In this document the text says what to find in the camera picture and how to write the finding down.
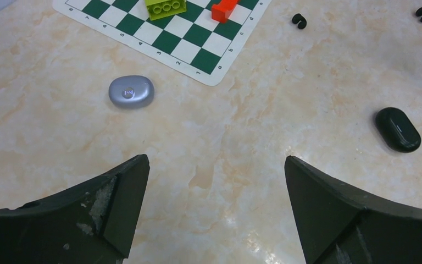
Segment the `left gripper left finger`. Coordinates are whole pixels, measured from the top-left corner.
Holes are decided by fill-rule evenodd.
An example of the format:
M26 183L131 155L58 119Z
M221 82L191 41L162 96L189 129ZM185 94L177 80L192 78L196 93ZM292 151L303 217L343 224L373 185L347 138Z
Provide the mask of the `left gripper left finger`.
M0 263L122 263L150 171L147 155L14 210L0 209Z

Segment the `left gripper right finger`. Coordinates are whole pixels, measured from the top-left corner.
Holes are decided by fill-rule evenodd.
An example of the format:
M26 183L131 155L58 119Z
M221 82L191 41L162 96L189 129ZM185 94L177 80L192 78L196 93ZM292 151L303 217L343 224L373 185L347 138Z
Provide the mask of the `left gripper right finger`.
M347 184L295 156L285 161L306 263L422 263L422 208Z

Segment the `lavender earbud charging case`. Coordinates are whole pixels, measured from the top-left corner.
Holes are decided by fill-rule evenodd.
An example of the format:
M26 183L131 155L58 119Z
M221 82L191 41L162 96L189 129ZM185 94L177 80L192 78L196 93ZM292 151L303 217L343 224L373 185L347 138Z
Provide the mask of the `lavender earbud charging case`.
M138 109L152 103L154 92L154 85L149 78L128 75L116 78L110 83L108 96L117 107Z

